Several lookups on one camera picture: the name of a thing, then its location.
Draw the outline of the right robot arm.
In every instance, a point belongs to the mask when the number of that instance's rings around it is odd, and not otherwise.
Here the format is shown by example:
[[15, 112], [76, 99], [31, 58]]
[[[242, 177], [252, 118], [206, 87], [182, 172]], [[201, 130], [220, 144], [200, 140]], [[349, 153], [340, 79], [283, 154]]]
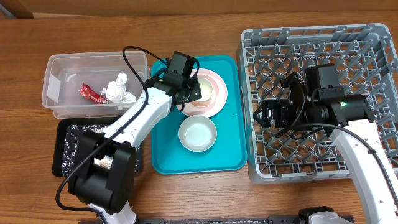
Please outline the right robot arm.
[[347, 165], [367, 223], [397, 223], [397, 177], [378, 134], [375, 115], [363, 95], [317, 96], [297, 101], [264, 100], [253, 113], [277, 136], [288, 131], [325, 131]]

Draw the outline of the rice food leftovers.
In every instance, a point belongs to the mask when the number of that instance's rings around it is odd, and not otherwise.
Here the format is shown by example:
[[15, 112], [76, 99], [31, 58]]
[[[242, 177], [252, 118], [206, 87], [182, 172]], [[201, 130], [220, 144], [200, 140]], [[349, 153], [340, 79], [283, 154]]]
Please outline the rice food leftovers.
[[[70, 125], [66, 129], [63, 156], [61, 163], [61, 176], [67, 176], [73, 168], [73, 161], [78, 147], [78, 138], [86, 131], [94, 131], [101, 133], [103, 129], [107, 128], [106, 124], [92, 124], [92, 125]], [[113, 156], [106, 156], [104, 154], [97, 154], [94, 158], [94, 163], [101, 167], [110, 169], [113, 161]]]

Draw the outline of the pale green cup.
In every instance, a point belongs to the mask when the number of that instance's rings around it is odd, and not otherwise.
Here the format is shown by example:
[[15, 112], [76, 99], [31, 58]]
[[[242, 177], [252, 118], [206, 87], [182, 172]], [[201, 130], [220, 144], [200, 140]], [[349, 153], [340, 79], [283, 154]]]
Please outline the pale green cup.
[[200, 103], [206, 103], [211, 99], [213, 95], [213, 85], [206, 78], [199, 78], [198, 81], [200, 84], [201, 98], [197, 101]]

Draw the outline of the grey bowl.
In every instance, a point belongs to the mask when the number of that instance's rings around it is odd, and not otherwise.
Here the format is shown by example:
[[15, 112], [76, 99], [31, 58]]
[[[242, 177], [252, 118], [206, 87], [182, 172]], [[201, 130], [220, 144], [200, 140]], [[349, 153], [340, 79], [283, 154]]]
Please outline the grey bowl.
[[200, 115], [185, 119], [178, 130], [178, 138], [182, 146], [192, 152], [209, 150], [214, 145], [217, 135], [214, 122]]

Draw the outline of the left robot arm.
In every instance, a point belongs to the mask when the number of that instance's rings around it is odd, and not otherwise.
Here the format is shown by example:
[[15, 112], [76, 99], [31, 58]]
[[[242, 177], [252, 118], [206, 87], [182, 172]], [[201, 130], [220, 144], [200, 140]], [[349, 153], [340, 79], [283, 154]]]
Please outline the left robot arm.
[[136, 222], [128, 200], [137, 148], [175, 106], [201, 98], [197, 73], [158, 71], [142, 82], [142, 95], [118, 120], [100, 133], [87, 130], [81, 135], [73, 170], [62, 184], [103, 223]]

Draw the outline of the white tissue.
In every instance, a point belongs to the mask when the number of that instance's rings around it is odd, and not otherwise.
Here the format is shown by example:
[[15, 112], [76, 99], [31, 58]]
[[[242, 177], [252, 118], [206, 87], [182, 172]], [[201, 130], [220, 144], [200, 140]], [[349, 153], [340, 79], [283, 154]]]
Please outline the white tissue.
[[135, 103], [136, 97], [126, 90], [127, 74], [119, 73], [116, 81], [108, 83], [106, 88], [100, 91], [108, 102], [112, 103]]

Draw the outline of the red snack wrapper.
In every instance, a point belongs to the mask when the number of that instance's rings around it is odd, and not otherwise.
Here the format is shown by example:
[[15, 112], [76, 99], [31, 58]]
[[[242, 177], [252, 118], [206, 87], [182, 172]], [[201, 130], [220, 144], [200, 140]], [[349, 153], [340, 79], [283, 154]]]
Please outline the red snack wrapper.
[[102, 95], [95, 92], [91, 89], [87, 84], [83, 83], [83, 86], [80, 90], [80, 95], [96, 104], [107, 104], [108, 100]]

